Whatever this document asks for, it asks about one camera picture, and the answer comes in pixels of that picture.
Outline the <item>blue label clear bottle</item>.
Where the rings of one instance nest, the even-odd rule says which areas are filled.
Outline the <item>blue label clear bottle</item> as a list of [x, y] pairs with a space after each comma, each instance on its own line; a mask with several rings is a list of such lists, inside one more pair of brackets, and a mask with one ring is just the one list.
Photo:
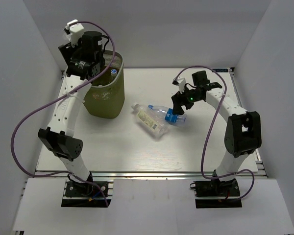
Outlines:
[[173, 109], [165, 106], [148, 105], [148, 107], [152, 109], [160, 119], [165, 120], [170, 125], [181, 126], [185, 124], [187, 118], [186, 114], [174, 115]]

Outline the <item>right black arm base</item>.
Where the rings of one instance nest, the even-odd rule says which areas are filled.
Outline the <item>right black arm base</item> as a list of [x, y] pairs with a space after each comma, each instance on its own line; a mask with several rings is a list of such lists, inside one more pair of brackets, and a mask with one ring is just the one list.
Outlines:
[[239, 185], [236, 179], [221, 182], [219, 179], [211, 181], [194, 181], [190, 189], [195, 191], [197, 209], [226, 209], [241, 208], [242, 202]]

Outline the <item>red cap small bottle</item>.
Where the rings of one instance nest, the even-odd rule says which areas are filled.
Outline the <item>red cap small bottle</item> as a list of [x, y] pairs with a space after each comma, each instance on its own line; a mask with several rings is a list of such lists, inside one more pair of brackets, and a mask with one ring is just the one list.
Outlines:
[[112, 92], [93, 91], [92, 97], [94, 100], [98, 100], [98, 101], [110, 100], [113, 97], [113, 93]]

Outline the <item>cream label juice bottle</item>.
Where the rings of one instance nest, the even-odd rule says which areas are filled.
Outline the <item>cream label juice bottle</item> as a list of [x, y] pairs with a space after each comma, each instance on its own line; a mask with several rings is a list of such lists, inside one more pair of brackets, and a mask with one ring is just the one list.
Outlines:
[[131, 105], [135, 121], [153, 138], [159, 139], [169, 130], [169, 124], [160, 118], [158, 114], [146, 105], [133, 103]]

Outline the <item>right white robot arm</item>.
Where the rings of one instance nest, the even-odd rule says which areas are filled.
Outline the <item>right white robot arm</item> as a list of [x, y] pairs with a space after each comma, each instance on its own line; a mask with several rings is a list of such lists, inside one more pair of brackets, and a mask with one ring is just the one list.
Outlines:
[[185, 78], [177, 76], [173, 84], [179, 91], [171, 97], [173, 114], [182, 115], [185, 110], [193, 107], [195, 102], [204, 101], [213, 107], [215, 115], [220, 115], [226, 121], [224, 135], [225, 155], [214, 170], [210, 180], [212, 191], [223, 195], [229, 190], [229, 183], [240, 173], [240, 167], [245, 159], [253, 154], [262, 144], [261, 121], [258, 112], [249, 112], [236, 104], [226, 94], [225, 85], [211, 82], [206, 71], [192, 75], [193, 84], [188, 85]]

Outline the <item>clear bottle white cap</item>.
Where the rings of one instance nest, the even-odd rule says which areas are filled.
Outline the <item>clear bottle white cap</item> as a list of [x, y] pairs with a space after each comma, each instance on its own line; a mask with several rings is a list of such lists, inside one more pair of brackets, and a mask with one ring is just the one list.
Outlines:
[[117, 69], [111, 69], [110, 71], [106, 71], [105, 74], [97, 80], [98, 82], [97, 86], [101, 87], [101, 86], [109, 85], [115, 80], [117, 75], [118, 75]]

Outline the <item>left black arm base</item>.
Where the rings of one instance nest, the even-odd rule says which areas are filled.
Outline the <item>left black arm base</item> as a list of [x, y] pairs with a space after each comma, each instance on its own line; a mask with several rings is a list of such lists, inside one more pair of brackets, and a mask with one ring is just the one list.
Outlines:
[[95, 182], [99, 187], [68, 180], [64, 187], [63, 208], [107, 208], [110, 205], [109, 182]]

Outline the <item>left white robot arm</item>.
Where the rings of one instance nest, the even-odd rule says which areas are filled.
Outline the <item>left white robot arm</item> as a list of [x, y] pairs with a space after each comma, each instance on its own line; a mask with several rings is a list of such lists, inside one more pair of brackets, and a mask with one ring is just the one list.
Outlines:
[[81, 156], [83, 142], [74, 138], [76, 119], [91, 84], [80, 85], [98, 75], [105, 60], [102, 55], [102, 33], [84, 32], [77, 41], [59, 47], [67, 63], [63, 80], [64, 99], [56, 105], [53, 117], [46, 129], [40, 129], [38, 137], [45, 147], [64, 164], [70, 172], [69, 179], [77, 182], [77, 190], [82, 195], [93, 192], [94, 183]]

